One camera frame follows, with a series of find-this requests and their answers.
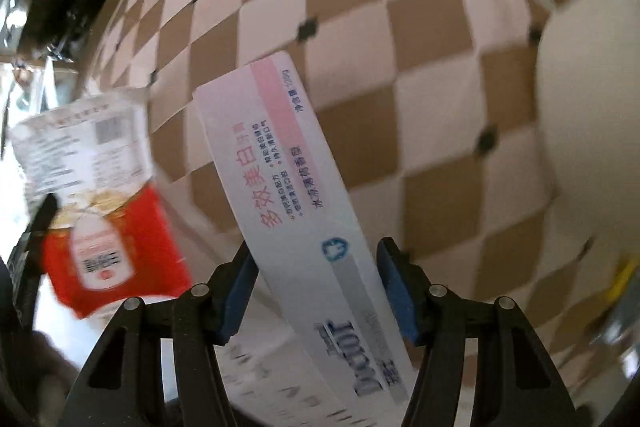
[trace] red and white package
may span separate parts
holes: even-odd
[[[115,89],[24,120],[10,131],[33,213],[60,209],[43,270],[79,317],[121,299],[179,296],[191,279],[151,181],[146,90]]]

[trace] toothpaste box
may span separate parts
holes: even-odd
[[[278,52],[193,93],[238,225],[336,398],[406,405],[415,373],[298,74]]]

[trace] checkered tile surface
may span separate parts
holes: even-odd
[[[288,51],[371,247],[391,235],[460,296],[513,296],[562,355],[615,260],[576,263],[589,231],[551,204],[527,39],[547,17],[535,0],[122,0],[93,71],[103,90],[150,86],[170,216],[228,259],[241,237],[191,93]]]

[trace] pink stripe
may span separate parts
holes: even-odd
[[[270,58],[264,58],[263,60],[254,62],[251,64],[251,70],[254,74],[255,84],[258,87],[258,92],[264,102],[264,107],[267,110],[271,124],[275,127],[276,137],[280,142],[280,146],[284,149],[282,155],[289,165],[289,169],[287,169],[289,171],[289,177],[295,186],[299,188],[298,196],[300,201],[306,203],[303,205],[303,208],[316,210],[313,208],[311,198],[306,193],[302,178],[298,174],[298,166],[295,164],[293,156],[291,155],[292,147],[300,147],[302,155],[306,160],[306,166],[309,167],[311,177],[314,179],[314,184],[318,189],[321,200],[325,204],[328,203],[328,201],[326,198],[323,198],[324,190],[322,190],[318,169],[316,169],[313,155],[306,144],[302,129],[300,129],[300,125],[296,119],[293,104],[289,98],[289,94],[284,88],[280,73],[278,73],[278,70]],[[311,111],[311,108],[305,106],[304,110]]]

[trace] barcode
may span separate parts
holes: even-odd
[[[114,116],[95,123],[95,140],[98,145],[122,138],[122,117]]]

